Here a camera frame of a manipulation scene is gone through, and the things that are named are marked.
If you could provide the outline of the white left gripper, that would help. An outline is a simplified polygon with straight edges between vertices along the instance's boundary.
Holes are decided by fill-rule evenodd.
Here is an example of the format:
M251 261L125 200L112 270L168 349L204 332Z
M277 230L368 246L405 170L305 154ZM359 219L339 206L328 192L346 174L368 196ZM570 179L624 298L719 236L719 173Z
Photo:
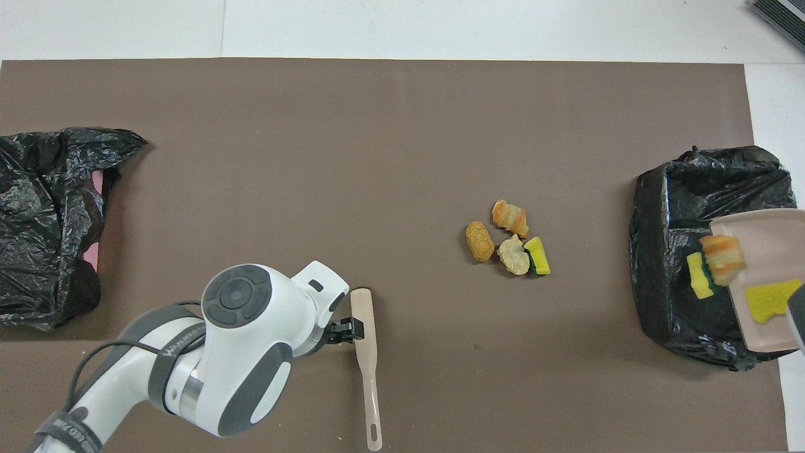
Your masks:
M319 261L311 261L294 275L294 284L313 302L315 318L331 318L340 301L350 292L350 287L330 267ZM365 338L364 323L354 316L330 322L325 329L321 344L334 345L354 342Z

